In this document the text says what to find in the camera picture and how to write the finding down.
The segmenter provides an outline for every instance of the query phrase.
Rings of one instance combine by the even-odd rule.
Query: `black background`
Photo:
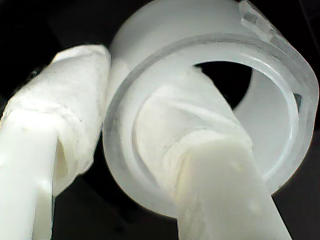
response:
[[[33,70],[40,70],[62,49],[83,43],[109,46],[121,24],[147,2],[0,0],[0,72],[5,83],[0,87],[0,105],[26,83]],[[320,1],[252,2],[306,58],[320,79]],[[228,67],[219,69],[223,73]],[[317,117],[314,140],[301,167],[273,195],[293,240],[320,239],[319,121]],[[91,169],[56,199],[53,239],[175,240],[177,223],[139,207],[119,189],[105,163],[100,141]]]

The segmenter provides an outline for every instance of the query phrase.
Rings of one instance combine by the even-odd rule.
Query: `plastic rod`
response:
[[[49,240],[57,133],[51,118],[15,110],[0,129],[0,239]]]

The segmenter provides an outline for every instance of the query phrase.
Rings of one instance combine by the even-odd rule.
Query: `white plastic rod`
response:
[[[15,110],[0,129],[0,239],[49,240],[57,133],[52,117]]]
[[[291,240],[243,140],[213,132],[182,157],[180,240]]]

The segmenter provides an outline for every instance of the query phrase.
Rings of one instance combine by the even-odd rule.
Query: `white plastic part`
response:
[[[52,199],[93,162],[106,114],[110,54],[58,53],[8,102],[0,129],[0,239],[49,240]]]
[[[176,185],[179,239],[291,240],[248,145],[203,136],[184,153]]]
[[[0,130],[0,239],[49,240],[57,131],[50,115],[15,110]]]
[[[249,89],[234,115],[252,139],[254,160],[270,195],[302,162],[313,135],[317,78],[248,1],[153,1],[121,27],[110,52],[104,153],[121,188],[147,209],[178,216],[172,198],[139,154],[137,116],[150,96],[197,64],[226,61],[252,67]],[[170,115],[167,120],[175,119]],[[149,134],[162,131],[155,129]]]
[[[181,240],[291,240],[249,135],[199,69],[156,90],[133,135],[137,153],[177,207]]]

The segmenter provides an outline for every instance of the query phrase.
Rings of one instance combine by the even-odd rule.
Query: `white tape wrap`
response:
[[[106,113],[110,54],[102,45],[80,45],[58,53],[50,65],[8,102],[1,123],[14,110],[51,115],[59,146],[53,195],[93,162]]]

